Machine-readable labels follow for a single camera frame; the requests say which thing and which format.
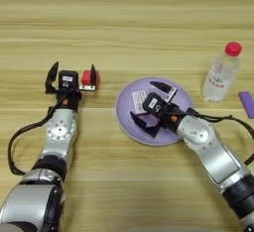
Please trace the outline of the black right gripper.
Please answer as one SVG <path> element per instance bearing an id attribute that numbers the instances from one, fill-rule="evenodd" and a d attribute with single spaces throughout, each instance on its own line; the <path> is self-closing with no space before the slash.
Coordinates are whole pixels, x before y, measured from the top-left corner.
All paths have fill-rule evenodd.
<path id="1" fill-rule="evenodd" d="M 151 81 L 151 84 L 156 88 L 167 93 L 165 99 L 160 98 L 155 105 L 156 118 L 158 123 L 154 126 L 148 126 L 147 123 L 139 118 L 133 112 L 130 112 L 131 118 L 134 123 L 146 132 L 151 137 L 155 138 L 161 128 L 168 129 L 173 133 L 177 133 L 177 129 L 184 118 L 184 112 L 180 107 L 173 103 L 173 99 L 176 96 L 178 90 L 160 81 Z"/>

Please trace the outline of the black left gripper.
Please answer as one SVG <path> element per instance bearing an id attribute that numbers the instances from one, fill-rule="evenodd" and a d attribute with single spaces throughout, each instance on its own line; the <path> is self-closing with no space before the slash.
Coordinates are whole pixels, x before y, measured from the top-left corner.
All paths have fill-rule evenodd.
<path id="1" fill-rule="evenodd" d="M 59 63 L 55 62 L 48 72 L 45 89 L 47 93 L 56 93 L 53 87 L 58 73 Z M 62 88 L 57 92 L 57 108 L 69 109 L 76 112 L 78 110 L 79 101 L 82 98 L 82 92 L 96 90 L 96 69 L 94 64 L 90 68 L 90 85 L 81 85 L 79 88 Z"/>

